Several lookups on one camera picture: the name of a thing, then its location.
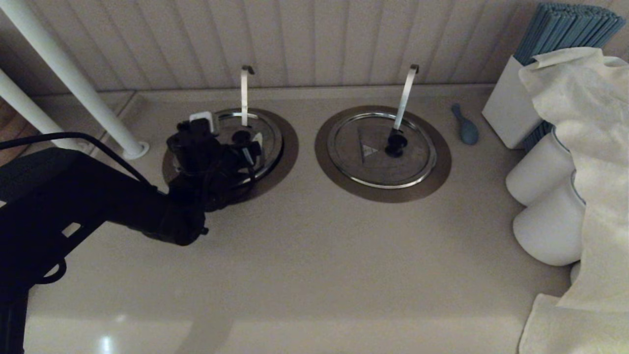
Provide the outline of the steel lid with black knob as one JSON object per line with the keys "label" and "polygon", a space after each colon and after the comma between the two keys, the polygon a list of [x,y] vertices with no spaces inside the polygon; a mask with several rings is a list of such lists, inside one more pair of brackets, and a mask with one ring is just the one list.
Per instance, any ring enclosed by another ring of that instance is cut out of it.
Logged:
{"label": "steel lid with black knob", "polygon": [[271,112],[261,109],[249,109],[248,125],[242,125],[239,109],[222,110],[216,113],[219,123],[219,135],[216,137],[222,144],[234,145],[234,134],[245,131],[250,135],[250,141],[258,142],[261,155],[256,157],[254,165],[255,179],[261,180],[279,162],[284,145],[283,133],[280,130],[279,119]]}
{"label": "steel lid with black knob", "polygon": [[427,179],[437,163],[434,140],[417,119],[384,109],[343,112],[324,136],[333,166],[348,179],[380,190],[401,190]]}

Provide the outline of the long white metal pole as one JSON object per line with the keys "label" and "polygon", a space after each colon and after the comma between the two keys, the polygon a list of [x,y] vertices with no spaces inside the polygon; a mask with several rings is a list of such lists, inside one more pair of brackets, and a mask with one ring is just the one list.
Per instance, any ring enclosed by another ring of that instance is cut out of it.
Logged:
{"label": "long white metal pole", "polygon": [[125,159],[139,159],[149,151],[148,143],[137,141],[130,130],[117,119],[113,111],[100,98],[68,54],[61,49],[60,45],[43,27],[24,0],[0,0],[0,9],[66,87],[70,89],[72,94],[83,104],[85,109],[123,148]]}

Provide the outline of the blue ribbed item behind cups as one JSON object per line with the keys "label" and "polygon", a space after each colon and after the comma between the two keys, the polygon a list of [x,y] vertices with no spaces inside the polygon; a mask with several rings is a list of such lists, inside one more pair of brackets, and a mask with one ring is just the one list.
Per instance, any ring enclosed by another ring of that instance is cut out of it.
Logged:
{"label": "blue ribbed item behind cups", "polygon": [[530,152],[541,139],[550,134],[554,125],[548,121],[542,121],[532,132],[523,140],[522,146],[526,153]]}

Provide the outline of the white paper cup stack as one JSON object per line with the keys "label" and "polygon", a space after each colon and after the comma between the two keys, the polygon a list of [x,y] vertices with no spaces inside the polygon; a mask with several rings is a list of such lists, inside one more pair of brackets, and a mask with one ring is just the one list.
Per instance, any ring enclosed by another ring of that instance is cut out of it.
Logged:
{"label": "white paper cup stack", "polygon": [[559,140],[557,127],[546,134],[506,176],[506,188],[528,207],[552,191],[575,170],[571,151]]}
{"label": "white paper cup stack", "polygon": [[582,257],[586,202],[575,187],[576,171],[513,219],[518,244],[539,262],[567,266]]}

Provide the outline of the white square holder box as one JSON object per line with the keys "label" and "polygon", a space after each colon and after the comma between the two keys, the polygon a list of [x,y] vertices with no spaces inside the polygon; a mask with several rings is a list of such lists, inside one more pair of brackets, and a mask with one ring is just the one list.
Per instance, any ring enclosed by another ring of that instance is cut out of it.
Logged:
{"label": "white square holder box", "polygon": [[542,122],[521,82],[521,69],[523,65],[510,56],[482,110],[486,121],[509,149],[522,149],[526,137]]}

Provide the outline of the white cotton cloth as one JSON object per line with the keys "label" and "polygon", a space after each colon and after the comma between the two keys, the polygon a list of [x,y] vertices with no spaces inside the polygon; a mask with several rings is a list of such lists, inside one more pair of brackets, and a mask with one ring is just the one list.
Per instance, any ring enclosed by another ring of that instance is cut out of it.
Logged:
{"label": "white cotton cloth", "polygon": [[629,354],[629,62],[561,49],[519,78],[570,150],[586,210],[579,274],[563,296],[536,297],[518,354]]}

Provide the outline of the brown wooden board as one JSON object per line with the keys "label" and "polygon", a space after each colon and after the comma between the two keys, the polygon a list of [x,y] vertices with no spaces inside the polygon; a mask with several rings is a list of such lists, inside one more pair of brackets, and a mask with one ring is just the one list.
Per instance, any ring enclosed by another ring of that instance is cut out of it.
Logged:
{"label": "brown wooden board", "polygon": [[40,134],[41,132],[27,119],[6,101],[0,99],[0,143]]}

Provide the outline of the bundle of blue sticks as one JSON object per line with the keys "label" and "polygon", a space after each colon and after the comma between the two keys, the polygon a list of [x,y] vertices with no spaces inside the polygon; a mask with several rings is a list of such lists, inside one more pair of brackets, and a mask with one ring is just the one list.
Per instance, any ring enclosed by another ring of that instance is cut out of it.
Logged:
{"label": "bundle of blue sticks", "polygon": [[526,66],[555,50],[602,48],[626,24],[626,18],[604,7],[541,2],[513,58]]}

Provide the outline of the short white metal pole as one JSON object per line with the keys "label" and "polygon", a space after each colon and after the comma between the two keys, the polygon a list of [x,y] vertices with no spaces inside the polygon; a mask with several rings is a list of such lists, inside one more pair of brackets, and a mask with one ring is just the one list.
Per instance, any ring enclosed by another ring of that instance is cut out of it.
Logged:
{"label": "short white metal pole", "polygon": [[40,137],[64,132],[1,68],[0,98],[33,125],[40,132]]}

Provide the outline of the small blue plastic spoon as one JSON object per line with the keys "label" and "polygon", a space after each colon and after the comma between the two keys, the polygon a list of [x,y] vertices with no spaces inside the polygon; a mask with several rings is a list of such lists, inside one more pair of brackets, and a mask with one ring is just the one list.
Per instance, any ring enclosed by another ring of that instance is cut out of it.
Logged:
{"label": "small blue plastic spoon", "polygon": [[469,146],[476,145],[479,141],[478,128],[472,121],[463,116],[461,106],[458,103],[454,103],[450,110],[459,123],[459,137],[461,141]]}

